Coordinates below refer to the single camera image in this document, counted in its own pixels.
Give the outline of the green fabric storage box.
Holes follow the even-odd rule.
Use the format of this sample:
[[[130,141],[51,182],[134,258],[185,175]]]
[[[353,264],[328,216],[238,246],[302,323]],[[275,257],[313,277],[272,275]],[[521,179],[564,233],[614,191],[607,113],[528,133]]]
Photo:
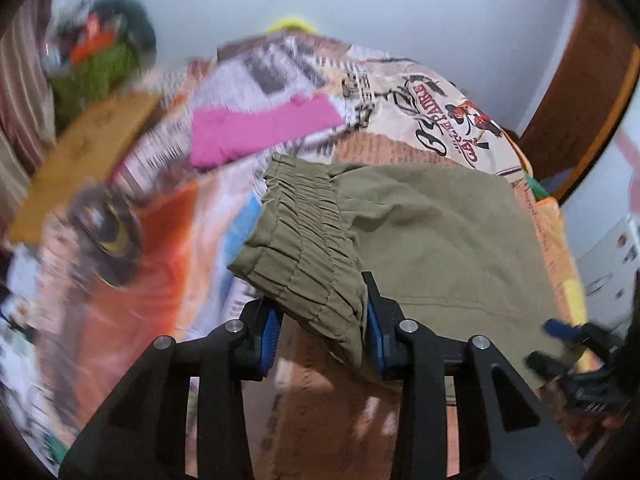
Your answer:
[[[66,128],[88,105],[107,99],[139,67],[134,48],[119,42],[88,61],[49,75],[56,128]]]

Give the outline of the pink folded garment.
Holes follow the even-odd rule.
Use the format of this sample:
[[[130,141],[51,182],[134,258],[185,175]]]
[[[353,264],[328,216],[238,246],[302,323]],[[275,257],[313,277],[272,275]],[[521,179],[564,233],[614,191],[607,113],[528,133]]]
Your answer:
[[[288,102],[260,112],[236,112],[224,107],[196,110],[190,164],[198,169],[214,168],[344,125],[343,117],[322,93],[296,94]]]

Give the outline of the striped red gold curtain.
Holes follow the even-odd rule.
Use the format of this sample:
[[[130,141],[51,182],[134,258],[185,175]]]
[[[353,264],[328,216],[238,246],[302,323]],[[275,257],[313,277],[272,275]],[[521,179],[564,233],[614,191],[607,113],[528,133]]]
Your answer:
[[[24,0],[1,37],[1,229],[13,222],[32,175],[55,144],[53,93],[40,49],[52,0]]]

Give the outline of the olive green pants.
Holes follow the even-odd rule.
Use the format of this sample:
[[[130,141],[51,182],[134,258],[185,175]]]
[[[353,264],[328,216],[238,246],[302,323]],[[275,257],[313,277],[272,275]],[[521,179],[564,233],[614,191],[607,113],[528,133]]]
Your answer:
[[[231,272],[277,300],[368,379],[367,286],[435,334],[487,336],[533,388],[534,351],[559,315],[531,206],[502,177],[464,167],[329,164],[274,155],[262,213]]]

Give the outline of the yellow foam tube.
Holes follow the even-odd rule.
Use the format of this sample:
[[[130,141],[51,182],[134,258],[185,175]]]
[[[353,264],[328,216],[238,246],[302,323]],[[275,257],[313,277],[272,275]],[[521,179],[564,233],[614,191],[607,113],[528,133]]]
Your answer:
[[[266,33],[271,34],[304,34],[316,36],[318,30],[311,22],[300,18],[299,16],[287,16],[272,23]]]

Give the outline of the wooden door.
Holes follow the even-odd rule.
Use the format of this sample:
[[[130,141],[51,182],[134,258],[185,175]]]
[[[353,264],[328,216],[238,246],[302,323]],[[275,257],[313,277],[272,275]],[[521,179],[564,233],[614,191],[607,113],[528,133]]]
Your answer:
[[[599,0],[582,0],[572,34],[518,146],[559,202],[612,139],[639,77],[632,33]]]

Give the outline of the orange box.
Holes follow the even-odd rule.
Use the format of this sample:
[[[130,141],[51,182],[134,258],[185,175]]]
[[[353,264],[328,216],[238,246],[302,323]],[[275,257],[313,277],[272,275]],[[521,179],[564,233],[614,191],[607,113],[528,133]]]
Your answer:
[[[98,52],[110,48],[116,37],[113,25],[104,24],[96,12],[90,13],[76,44],[70,50],[70,65],[79,65]]]

